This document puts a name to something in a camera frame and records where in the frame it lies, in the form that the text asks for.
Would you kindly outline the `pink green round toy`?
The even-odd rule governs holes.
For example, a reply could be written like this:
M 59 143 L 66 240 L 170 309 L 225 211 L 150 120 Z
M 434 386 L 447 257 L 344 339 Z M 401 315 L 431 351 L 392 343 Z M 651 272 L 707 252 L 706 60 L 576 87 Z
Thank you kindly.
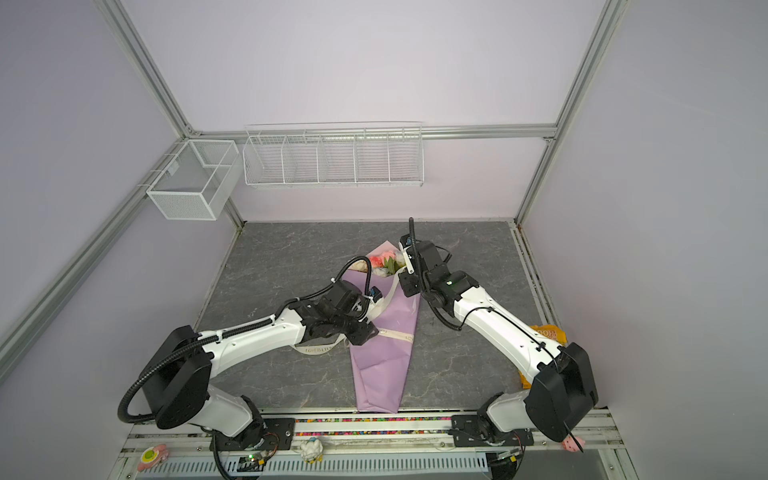
M 139 458 L 137 471 L 143 472 L 156 465 L 164 463 L 169 458 L 169 451 L 165 444 L 155 445 L 144 450 Z

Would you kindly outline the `aluminium enclosure frame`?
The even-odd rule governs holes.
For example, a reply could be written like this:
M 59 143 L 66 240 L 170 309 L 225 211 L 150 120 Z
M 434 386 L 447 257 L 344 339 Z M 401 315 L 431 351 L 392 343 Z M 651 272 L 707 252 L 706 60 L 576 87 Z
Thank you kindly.
M 161 80 L 154 64 L 149 59 L 146 48 L 141 43 L 139 34 L 128 19 L 123 5 L 119 1 L 98 1 L 97 8 L 104 16 L 112 33 L 124 48 L 128 59 L 139 68 L 139 74 L 149 85 L 151 93 L 157 93 L 161 109 L 170 112 L 173 118 L 180 116 L 180 108 L 170 108 L 170 89 Z M 586 95 L 591 80 L 602 60 L 607 45 L 627 7 L 625 1 L 607 1 L 599 16 L 595 31 L 580 64 L 576 78 L 566 96 L 566 101 L 557 121 L 553 124 L 499 124 L 470 126 L 431 126 L 405 127 L 411 135 L 419 134 L 423 140 L 468 140 L 468 139 L 510 139 L 542 138 L 548 142 L 541 161 L 534 172 L 533 179 L 524 195 L 515 221 L 521 223 L 534 201 L 543 176 L 554 158 L 556 149 L 566 136 L 577 110 Z M 149 201 L 149 184 L 160 177 L 160 171 L 171 162 L 171 156 L 181 151 L 189 142 L 245 140 L 256 134 L 251 127 L 247 133 L 231 132 L 193 132 L 191 127 L 182 131 L 181 139 L 176 141 L 160 157 L 155 168 L 146 176 L 142 184 L 122 202 L 99 230 L 86 242 L 78 253 L 63 267 L 52 282 L 41 292 L 36 300 L 17 320 L 16 324 L 2 335 L 1 340 L 1 381 L 6 382 L 23 358 L 40 339 L 62 309 L 74 296 L 83 282 L 99 265 L 104 256 L 113 247 L 137 215 Z

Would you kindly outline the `cream printed ribbon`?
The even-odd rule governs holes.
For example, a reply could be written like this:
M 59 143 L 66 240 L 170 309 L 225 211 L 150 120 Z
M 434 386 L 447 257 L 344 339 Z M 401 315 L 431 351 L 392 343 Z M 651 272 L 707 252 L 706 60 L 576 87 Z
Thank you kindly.
M 323 287 L 321 290 L 309 294 L 305 297 L 296 299 L 296 301 L 290 303 L 288 307 L 290 308 L 291 306 L 294 306 L 301 301 L 320 299 L 330 290 L 331 286 L 336 281 L 336 279 L 333 279 L 330 284 Z M 359 288 L 364 292 L 366 296 L 372 294 L 373 287 L 377 287 L 382 293 L 382 298 L 380 300 L 372 300 L 367 307 L 368 319 L 372 321 L 380 331 L 376 337 L 390 338 L 411 343 L 414 340 L 414 336 L 412 334 L 394 330 L 392 328 L 387 328 L 382 325 L 381 317 L 386 313 L 392 313 L 394 311 L 395 299 L 400 288 L 398 276 L 394 275 L 390 277 L 390 279 L 384 282 L 384 286 L 386 288 L 385 290 L 381 290 L 373 284 L 364 285 L 362 288 Z M 305 355 L 321 355 L 323 353 L 329 352 L 336 345 L 342 342 L 351 344 L 344 335 L 336 335 L 330 339 L 313 340 L 306 343 L 301 343 L 300 341 L 298 344 L 293 346 L 293 349 Z

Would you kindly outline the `white crumpled toy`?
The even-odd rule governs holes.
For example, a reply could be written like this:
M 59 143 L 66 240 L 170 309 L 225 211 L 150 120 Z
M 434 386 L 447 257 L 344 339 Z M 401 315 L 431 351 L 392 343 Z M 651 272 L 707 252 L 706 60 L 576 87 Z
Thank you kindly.
M 322 460 L 324 446 L 318 437 L 310 437 L 300 446 L 299 452 L 305 463 L 314 464 Z

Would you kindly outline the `white mesh box basket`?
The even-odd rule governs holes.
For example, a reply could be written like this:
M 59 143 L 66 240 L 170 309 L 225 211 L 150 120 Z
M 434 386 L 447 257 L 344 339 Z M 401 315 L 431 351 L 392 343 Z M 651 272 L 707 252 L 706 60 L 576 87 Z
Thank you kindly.
M 187 140 L 147 189 L 168 220 L 215 221 L 243 173 L 232 140 Z

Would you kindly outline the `pink purple wrapping paper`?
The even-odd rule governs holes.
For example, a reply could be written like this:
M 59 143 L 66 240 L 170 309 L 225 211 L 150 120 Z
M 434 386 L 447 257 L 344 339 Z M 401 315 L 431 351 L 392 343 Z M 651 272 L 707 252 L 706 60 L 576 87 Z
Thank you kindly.
M 402 253 L 397 246 L 386 241 L 368 254 L 381 255 L 387 250 L 397 252 L 397 261 L 386 264 L 385 268 L 373 268 L 371 284 L 385 290 L 384 282 L 405 267 Z M 416 323 L 420 307 L 418 296 L 406 297 L 400 286 L 394 304 L 394 311 L 381 317 L 387 328 L 412 334 L 415 339 Z M 361 346 L 350 347 L 356 406 L 361 412 L 398 412 L 403 397 L 406 377 L 412 356 L 414 340 L 405 341 L 376 337 Z

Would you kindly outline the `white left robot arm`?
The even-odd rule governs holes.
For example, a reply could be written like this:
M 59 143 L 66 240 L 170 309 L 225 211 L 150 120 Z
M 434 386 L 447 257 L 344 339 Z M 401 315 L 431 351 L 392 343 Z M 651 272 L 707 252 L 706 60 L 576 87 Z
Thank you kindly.
M 212 379 L 256 356 L 312 340 L 335 337 L 360 346 L 378 334 L 373 321 L 385 307 L 379 294 L 325 293 L 291 299 L 270 316 L 223 330 L 179 327 L 128 387 L 117 417 L 162 430 L 193 425 L 212 433 L 212 447 L 223 450 L 256 448 L 267 434 L 258 407 Z

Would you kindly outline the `cream fake rose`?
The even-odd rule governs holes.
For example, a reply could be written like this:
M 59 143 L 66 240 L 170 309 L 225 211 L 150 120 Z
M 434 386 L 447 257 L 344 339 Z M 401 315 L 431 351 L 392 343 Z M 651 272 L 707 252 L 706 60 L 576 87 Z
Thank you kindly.
M 354 262 L 350 267 L 350 270 L 357 272 L 367 273 L 369 271 L 368 263 L 365 260 L 358 260 Z

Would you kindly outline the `front rail base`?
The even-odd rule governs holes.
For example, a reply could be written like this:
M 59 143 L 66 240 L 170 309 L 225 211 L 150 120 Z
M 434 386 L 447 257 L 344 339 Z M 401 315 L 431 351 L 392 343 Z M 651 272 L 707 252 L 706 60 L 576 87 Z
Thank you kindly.
M 468 410 L 365 414 L 269 409 L 265 439 L 215 457 L 198 427 L 132 427 L 112 479 L 635 479 L 611 413 L 594 410 L 566 441 L 524 428 L 500 443 L 471 436 Z

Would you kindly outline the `pink pig toy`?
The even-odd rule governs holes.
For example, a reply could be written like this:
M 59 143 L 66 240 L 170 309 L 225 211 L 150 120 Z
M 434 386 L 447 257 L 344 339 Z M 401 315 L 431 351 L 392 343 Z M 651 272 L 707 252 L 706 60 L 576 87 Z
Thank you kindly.
M 562 441 L 561 445 L 569 452 L 584 452 L 585 440 L 578 436 L 569 436 Z

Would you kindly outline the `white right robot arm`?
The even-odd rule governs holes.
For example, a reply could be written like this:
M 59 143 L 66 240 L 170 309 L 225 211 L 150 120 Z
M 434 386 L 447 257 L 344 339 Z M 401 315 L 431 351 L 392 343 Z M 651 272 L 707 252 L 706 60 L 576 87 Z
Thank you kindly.
M 449 313 L 450 326 L 479 333 L 530 384 L 527 390 L 486 401 L 477 411 L 475 438 L 498 444 L 513 431 L 530 428 L 555 442 L 572 437 L 599 399 L 589 355 L 581 346 L 562 345 L 537 332 L 461 271 L 430 284 L 404 268 L 398 279 L 406 296 L 419 295 L 437 312 Z

